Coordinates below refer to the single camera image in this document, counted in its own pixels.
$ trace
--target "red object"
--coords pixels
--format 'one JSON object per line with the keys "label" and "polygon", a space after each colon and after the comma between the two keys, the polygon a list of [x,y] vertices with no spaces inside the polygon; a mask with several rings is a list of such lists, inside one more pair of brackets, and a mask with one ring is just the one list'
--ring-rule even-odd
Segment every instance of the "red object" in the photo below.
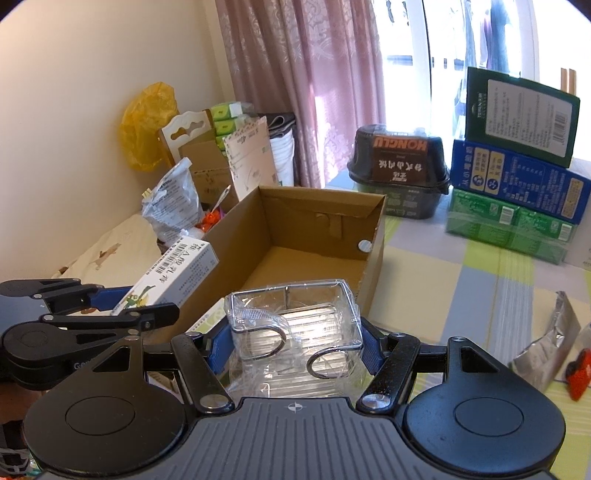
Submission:
{"label": "red object", "polygon": [[578,401],[591,382],[591,350],[584,348],[574,362],[566,366],[570,398]]}
{"label": "red object", "polygon": [[203,220],[197,227],[203,230],[203,232],[207,233],[209,229],[213,227],[216,223],[218,223],[221,219],[222,214],[220,212],[220,209],[217,208],[212,212],[207,212],[205,214],[205,217],[203,217]]}

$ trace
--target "blue box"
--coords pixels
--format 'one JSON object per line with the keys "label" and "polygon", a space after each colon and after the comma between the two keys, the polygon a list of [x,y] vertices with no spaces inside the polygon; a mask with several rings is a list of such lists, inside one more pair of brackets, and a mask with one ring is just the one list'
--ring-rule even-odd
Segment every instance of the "blue box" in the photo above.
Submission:
{"label": "blue box", "polygon": [[502,148],[453,143],[450,180],[454,187],[523,205],[578,225],[591,180],[563,168]]}

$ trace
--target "barcode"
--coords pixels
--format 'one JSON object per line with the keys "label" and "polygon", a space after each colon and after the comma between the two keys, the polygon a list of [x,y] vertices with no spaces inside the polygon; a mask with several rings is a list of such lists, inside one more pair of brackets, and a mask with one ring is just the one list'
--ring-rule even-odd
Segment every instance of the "barcode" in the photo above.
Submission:
{"label": "barcode", "polygon": [[583,182],[578,179],[570,179],[569,191],[566,193],[564,205],[562,207],[561,215],[565,218],[574,217],[574,213],[577,210],[579,204],[579,198],[583,191]]}
{"label": "barcode", "polygon": [[172,262],[174,262],[178,257],[180,257],[186,248],[187,244],[179,244],[177,248],[175,248],[173,252],[166,258],[166,260],[164,260],[158,266],[156,272],[160,274],[164,273],[164,270],[166,270]]}
{"label": "barcode", "polygon": [[566,225],[563,223],[562,227],[560,227],[560,235],[558,236],[558,240],[561,242],[568,242],[570,237],[570,232],[573,229],[570,225]]}
{"label": "barcode", "polygon": [[499,223],[502,223],[503,225],[510,225],[513,221],[514,212],[515,211],[509,207],[501,208],[501,218],[499,218]]}
{"label": "barcode", "polygon": [[552,131],[552,140],[564,145],[566,140],[566,121],[567,116],[564,113],[556,112],[554,116],[554,130]]}

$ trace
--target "orange item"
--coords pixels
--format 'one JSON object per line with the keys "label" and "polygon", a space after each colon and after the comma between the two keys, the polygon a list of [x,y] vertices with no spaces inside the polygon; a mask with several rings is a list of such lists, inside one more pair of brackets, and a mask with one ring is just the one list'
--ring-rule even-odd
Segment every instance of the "orange item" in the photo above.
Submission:
{"label": "orange item", "polygon": [[203,220],[197,227],[203,230],[205,233],[207,233],[211,229],[211,227],[213,227],[221,219],[222,214],[220,213],[220,209],[218,208],[212,212],[207,212],[205,214],[205,217],[203,217]]}

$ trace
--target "table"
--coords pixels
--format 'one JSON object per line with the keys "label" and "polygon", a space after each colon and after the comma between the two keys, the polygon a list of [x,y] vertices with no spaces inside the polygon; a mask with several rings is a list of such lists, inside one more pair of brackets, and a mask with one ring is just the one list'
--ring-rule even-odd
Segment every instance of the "table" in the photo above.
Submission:
{"label": "table", "polygon": [[[327,188],[355,187],[344,171]],[[567,293],[581,326],[591,322],[591,272],[449,235],[448,204],[449,196],[442,197],[428,220],[387,218],[371,322],[430,343],[464,336],[505,364],[543,335],[558,290]],[[591,393],[574,402],[563,379],[562,370],[545,392],[567,425],[552,473],[591,480]],[[441,375],[423,375],[413,394],[438,382]]]}

